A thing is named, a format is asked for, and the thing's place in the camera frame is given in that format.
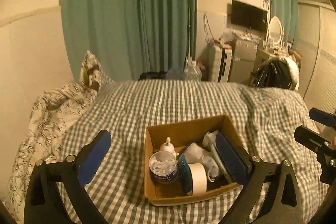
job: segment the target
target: television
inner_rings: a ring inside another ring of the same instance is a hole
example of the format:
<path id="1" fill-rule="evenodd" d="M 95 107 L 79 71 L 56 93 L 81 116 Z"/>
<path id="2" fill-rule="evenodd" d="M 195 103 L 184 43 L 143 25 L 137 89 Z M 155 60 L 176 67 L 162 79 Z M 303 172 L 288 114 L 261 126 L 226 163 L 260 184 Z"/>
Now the television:
<path id="1" fill-rule="evenodd" d="M 238 0 L 232 0 L 231 24 L 265 32 L 266 21 L 267 11 Z"/>

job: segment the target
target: teal curtain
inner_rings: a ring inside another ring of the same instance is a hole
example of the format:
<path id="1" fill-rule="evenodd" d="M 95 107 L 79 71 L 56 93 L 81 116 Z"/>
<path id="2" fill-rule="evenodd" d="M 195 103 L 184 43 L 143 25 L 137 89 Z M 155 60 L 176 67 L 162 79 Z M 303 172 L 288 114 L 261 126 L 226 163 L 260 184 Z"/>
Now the teal curtain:
<path id="1" fill-rule="evenodd" d="M 277 16 L 284 30 L 283 40 L 296 44 L 296 28 L 298 25 L 298 0 L 271 0 L 271 17 Z"/>
<path id="2" fill-rule="evenodd" d="M 183 67 L 195 52 L 196 0 L 59 0 L 74 76 L 87 50 L 113 80 Z"/>

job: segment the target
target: blue gripper pad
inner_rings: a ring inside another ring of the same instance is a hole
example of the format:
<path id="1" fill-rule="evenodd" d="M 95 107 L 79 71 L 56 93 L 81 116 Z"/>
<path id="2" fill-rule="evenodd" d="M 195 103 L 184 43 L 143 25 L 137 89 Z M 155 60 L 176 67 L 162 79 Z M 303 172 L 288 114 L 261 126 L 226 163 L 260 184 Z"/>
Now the blue gripper pad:
<path id="1" fill-rule="evenodd" d="M 247 167 L 221 132 L 216 135 L 216 149 L 233 180 L 246 186 L 249 181 Z"/>
<path id="2" fill-rule="evenodd" d="M 101 130 L 89 145 L 82 148 L 88 151 L 87 157 L 79 166 L 78 181 L 82 187 L 92 181 L 110 146 L 111 134 L 106 130 Z"/>

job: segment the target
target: checkered blanket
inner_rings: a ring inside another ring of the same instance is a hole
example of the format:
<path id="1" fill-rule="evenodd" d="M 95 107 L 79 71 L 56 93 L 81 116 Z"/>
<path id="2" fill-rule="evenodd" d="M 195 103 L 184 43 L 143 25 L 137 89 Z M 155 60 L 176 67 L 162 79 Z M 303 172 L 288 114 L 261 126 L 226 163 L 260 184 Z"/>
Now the checkered blanket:
<path id="1" fill-rule="evenodd" d="M 229 115 L 250 155 L 268 162 L 292 162 L 307 223 L 324 199 L 327 185 L 319 181 L 321 169 L 315 155 L 294 140 L 296 127 L 303 124 L 316 132 L 317 128 L 300 95 L 290 90 L 173 80 L 107 83 L 67 132 L 60 158 L 77 154 L 106 129 L 112 136 L 111 148 L 85 189 L 109 223 L 216 223 L 241 188 L 199 203 L 155 207 L 143 197 L 144 143 L 147 126 L 223 113 Z M 60 188 L 71 219 L 79 221 Z M 266 189 L 267 185 L 250 221 L 256 218 Z"/>

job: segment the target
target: closet door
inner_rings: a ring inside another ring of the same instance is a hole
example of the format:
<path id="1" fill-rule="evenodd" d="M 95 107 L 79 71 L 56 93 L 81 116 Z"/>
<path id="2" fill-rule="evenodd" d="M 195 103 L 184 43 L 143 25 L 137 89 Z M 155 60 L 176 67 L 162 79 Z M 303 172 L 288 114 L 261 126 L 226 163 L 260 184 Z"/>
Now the closet door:
<path id="1" fill-rule="evenodd" d="M 295 49 L 302 54 L 298 92 L 305 98 L 318 54 L 320 39 L 320 9 L 318 6 L 299 4 L 298 28 Z"/>
<path id="2" fill-rule="evenodd" d="M 308 107 L 333 112 L 336 107 L 336 13 L 320 7 L 320 52 L 305 101 Z"/>

